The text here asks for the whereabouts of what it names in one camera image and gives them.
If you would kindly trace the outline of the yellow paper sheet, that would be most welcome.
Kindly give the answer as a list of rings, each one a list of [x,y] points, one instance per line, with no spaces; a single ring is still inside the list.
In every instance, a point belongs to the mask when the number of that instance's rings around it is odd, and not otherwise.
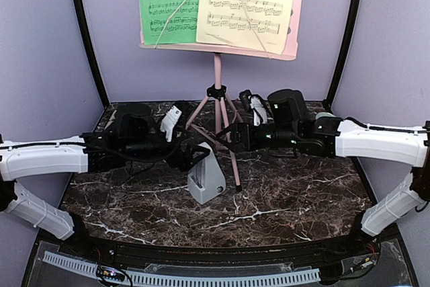
[[[281,54],[294,0],[199,0],[196,41]]]

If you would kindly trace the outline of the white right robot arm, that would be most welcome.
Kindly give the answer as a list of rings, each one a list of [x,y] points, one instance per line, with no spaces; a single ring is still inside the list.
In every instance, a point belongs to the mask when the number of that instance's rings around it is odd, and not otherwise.
[[[312,117],[302,93],[281,89],[268,98],[273,122],[255,111],[254,124],[235,122],[216,135],[234,153],[293,149],[317,157],[368,157],[411,166],[410,173],[375,206],[359,213],[343,250],[356,256],[369,241],[410,210],[429,201],[429,125],[376,126],[330,113]]]

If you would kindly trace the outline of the green paper sheet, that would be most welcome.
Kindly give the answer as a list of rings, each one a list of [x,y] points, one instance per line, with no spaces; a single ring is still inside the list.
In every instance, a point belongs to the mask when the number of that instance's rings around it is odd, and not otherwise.
[[[196,42],[199,0],[139,0],[142,42],[162,44]]]

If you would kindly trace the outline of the white metronome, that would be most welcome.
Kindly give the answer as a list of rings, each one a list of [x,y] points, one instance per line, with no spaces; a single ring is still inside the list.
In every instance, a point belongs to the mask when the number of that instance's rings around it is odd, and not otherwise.
[[[212,147],[206,142],[200,144],[210,147],[211,153],[189,170],[187,188],[194,200],[205,204],[226,189],[226,180]]]

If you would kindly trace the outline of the pink music stand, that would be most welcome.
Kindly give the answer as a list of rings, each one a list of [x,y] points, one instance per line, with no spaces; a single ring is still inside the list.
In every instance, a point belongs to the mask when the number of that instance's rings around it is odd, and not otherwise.
[[[294,0],[292,19],[290,22],[290,31],[286,47],[281,54],[265,54],[257,50],[248,50],[245,48],[236,48],[231,46],[222,46],[215,44],[195,43],[191,44],[162,44],[157,47],[147,46],[142,42],[142,26],[140,19],[140,47],[147,49],[165,49],[165,50],[188,50],[210,52],[214,56],[214,84],[208,90],[207,99],[215,101],[215,127],[217,131],[221,131],[228,126],[229,119],[227,111],[232,107],[232,100],[229,98],[225,86],[222,84],[222,55],[236,54],[244,56],[261,57],[278,60],[294,60],[296,58],[298,48],[298,24],[300,21],[300,10],[302,0]]]

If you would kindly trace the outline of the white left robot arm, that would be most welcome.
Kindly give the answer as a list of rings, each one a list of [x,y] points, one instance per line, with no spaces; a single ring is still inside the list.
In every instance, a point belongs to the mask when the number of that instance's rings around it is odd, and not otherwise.
[[[175,102],[159,121],[148,105],[129,103],[116,108],[100,131],[51,141],[1,141],[1,211],[68,242],[78,256],[90,257],[95,243],[81,217],[49,205],[18,180],[52,173],[103,173],[128,162],[166,161],[188,172],[211,153],[204,145],[181,148],[189,115],[190,105],[184,101]]]

